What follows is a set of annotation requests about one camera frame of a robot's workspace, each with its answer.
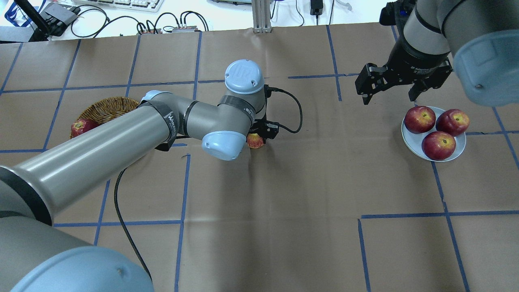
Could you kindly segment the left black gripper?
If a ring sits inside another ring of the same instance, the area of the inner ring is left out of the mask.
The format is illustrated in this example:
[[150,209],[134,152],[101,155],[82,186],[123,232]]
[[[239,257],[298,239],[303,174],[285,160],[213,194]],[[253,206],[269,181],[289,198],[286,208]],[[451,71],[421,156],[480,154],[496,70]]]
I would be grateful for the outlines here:
[[263,142],[273,140],[279,133],[279,126],[267,120],[268,98],[271,97],[272,89],[269,85],[264,85],[264,106],[259,113],[256,113],[254,123],[249,129],[249,134],[258,134]]

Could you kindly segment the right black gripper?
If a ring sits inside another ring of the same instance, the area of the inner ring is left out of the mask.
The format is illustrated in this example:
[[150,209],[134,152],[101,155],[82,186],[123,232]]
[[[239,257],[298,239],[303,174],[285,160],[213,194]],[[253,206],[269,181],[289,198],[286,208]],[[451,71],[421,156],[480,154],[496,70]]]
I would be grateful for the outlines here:
[[412,84],[408,97],[410,101],[416,101],[423,91],[440,88],[452,72],[447,53],[425,54],[401,36],[384,67],[374,63],[363,66],[355,80],[356,93],[362,97],[363,105],[368,105],[373,95],[380,91]]

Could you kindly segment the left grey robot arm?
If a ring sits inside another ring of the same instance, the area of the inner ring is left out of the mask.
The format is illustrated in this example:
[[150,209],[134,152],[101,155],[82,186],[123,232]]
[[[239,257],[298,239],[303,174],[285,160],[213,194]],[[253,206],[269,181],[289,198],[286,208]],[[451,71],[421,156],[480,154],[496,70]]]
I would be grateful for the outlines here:
[[178,134],[231,161],[265,108],[260,66],[237,60],[226,93],[208,105],[149,91],[133,111],[13,167],[1,167],[2,292],[152,292],[144,268],[109,248],[53,227],[54,216],[152,151],[169,151]]

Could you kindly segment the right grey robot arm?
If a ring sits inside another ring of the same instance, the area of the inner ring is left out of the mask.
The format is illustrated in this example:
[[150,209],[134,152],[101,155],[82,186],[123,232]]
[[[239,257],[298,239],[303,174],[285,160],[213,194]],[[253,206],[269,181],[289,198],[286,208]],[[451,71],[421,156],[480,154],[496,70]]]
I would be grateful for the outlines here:
[[502,107],[519,100],[519,3],[517,0],[397,0],[379,22],[399,37],[388,61],[367,63],[355,81],[368,105],[372,96],[411,85],[410,101],[440,88],[451,72],[470,101]]

